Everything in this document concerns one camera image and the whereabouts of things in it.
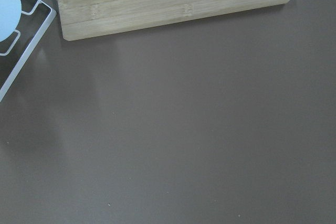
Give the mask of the blue plastic cup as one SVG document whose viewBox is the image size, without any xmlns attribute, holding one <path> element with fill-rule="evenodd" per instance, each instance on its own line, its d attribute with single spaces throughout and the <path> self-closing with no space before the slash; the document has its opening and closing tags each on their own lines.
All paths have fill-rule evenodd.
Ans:
<svg viewBox="0 0 336 224">
<path fill-rule="evenodd" d="M 7 39 L 16 29 L 21 13 L 21 0 L 1 0 L 1 41 Z"/>
</svg>

